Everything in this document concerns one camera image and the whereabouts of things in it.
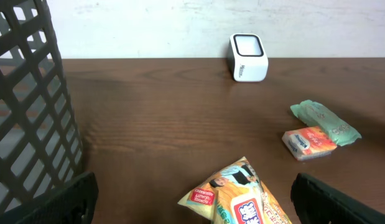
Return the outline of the yellow snack chip bag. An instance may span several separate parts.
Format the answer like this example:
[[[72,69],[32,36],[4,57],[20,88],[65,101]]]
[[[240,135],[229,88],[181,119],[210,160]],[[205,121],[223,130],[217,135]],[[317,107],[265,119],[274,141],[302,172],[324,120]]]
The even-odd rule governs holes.
[[[215,172],[183,196],[178,204],[212,223],[291,222],[245,157]]]

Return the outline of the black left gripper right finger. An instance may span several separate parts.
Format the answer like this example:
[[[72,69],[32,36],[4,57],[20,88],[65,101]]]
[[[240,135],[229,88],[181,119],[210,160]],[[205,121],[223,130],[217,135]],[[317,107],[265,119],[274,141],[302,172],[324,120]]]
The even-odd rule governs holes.
[[[297,174],[290,199],[304,224],[385,224],[385,214],[305,173]]]

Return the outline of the teal wet wipes pack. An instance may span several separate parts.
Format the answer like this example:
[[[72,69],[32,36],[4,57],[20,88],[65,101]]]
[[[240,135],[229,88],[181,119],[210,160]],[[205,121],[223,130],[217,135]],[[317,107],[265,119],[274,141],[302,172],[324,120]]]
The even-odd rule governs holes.
[[[337,146],[353,144],[362,138],[354,127],[321,103],[305,100],[292,105],[290,109],[293,115],[307,126],[318,126]]]

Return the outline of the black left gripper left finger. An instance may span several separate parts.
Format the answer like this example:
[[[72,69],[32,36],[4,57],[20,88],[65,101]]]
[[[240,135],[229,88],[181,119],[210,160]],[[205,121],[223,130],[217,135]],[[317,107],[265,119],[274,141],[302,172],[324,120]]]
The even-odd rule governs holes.
[[[98,199],[95,174],[85,172],[0,215],[0,223],[90,224]]]

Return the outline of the small orange white box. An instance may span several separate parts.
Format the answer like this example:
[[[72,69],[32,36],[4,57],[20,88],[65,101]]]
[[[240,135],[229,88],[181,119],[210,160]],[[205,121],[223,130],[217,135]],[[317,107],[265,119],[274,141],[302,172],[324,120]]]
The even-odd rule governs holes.
[[[286,131],[282,141],[298,161],[327,156],[337,148],[318,126]]]

